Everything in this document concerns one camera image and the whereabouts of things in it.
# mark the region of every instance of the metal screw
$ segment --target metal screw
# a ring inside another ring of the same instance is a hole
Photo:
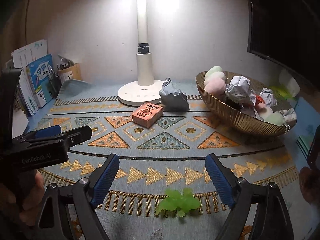
[[[240,183],[240,184],[244,184],[244,183],[246,183],[247,182],[247,180],[245,179],[245,178],[238,178],[238,182]]]
[[[79,180],[80,184],[86,184],[88,182],[87,178],[82,178]]]
[[[56,186],[57,186],[57,184],[56,184],[56,183],[51,183],[51,184],[49,185],[49,187],[50,187],[51,189],[56,188]]]
[[[270,187],[272,187],[272,188],[278,187],[278,185],[275,182],[270,182],[269,184],[270,184]]]

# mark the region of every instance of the teal triangle pattern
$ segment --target teal triangle pattern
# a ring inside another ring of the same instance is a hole
[[[162,132],[159,135],[151,138],[145,143],[139,145],[138,149],[150,149],[150,150],[188,150],[190,147],[177,138]]]
[[[175,123],[181,121],[186,118],[185,116],[162,116],[160,119],[156,121],[156,124],[161,126],[163,129],[167,129],[168,127],[174,125]]]
[[[38,122],[38,127],[44,125],[45,123],[48,123],[52,118],[42,118],[39,122]]]
[[[89,122],[99,119],[100,117],[75,117],[75,122],[78,127],[85,126]]]

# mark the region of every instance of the orange card box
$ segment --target orange card box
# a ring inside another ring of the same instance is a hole
[[[132,122],[150,128],[163,113],[163,107],[152,103],[144,103],[131,114]]]

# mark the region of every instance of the blue book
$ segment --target blue book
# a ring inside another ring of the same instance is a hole
[[[31,62],[27,72],[38,106],[43,107],[52,99],[49,83],[49,75],[52,73],[51,54]]]

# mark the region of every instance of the gold bowl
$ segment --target gold bowl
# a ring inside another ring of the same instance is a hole
[[[278,126],[255,119],[249,115],[241,113],[231,106],[226,105],[219,99],[207,93],[204,90],[204,75],[206,73],[207,71],[199,73],[196,76],[196,83],[202,100],[213,114],[216,114],[227,124],[244,133],[258,136],[279,136],[281,134],[284,134],[284,126]],[[234,76],[240,76],[240,74],[228,71],[224,71],[224,74],[226,75],[228,84],[230,84],[230,81]],[[245,77],[250,80],[250,89],[253,89],[256,93],[260,93],[260,91],[262,91],[264,87],[267,87],[263,83],[253,78],[247,76]],[[280,110],[289,110],[290,108],[292,108],[291,105],[278,93],[274,92],[274,96],[277,99],[277,105],[271,107],[273,112]]]

